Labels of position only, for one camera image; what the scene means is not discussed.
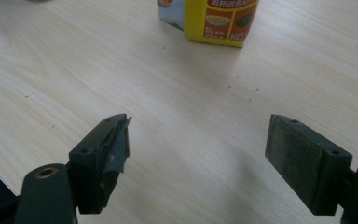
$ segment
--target table top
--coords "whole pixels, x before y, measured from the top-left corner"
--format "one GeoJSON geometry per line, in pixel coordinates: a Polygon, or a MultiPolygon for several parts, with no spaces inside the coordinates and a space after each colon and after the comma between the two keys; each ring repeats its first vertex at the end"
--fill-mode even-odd
{"type": "Polygon", "coordinates": [[[260,1],[240,49],[186,40],[156,1],[0,0],[0,177],[14,192],[119,113],[131,156],[79,223],[339,223],[264,152],[281,114],[358,167],[358,1],[260,1]]]}

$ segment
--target wood grain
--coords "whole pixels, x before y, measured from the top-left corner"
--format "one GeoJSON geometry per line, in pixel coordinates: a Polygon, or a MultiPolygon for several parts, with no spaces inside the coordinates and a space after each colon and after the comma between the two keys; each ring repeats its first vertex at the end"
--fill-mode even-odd
{"type": "Polygon", "coordinates": [[[0,0],[0,176],[16,193],[117,113],[133,117],[131,157],[80,223],[339,223],[264,150],[282,114],[358,167],[358,1],[261,1],[237,49],[185,40],[155,1],[0,0]]]}

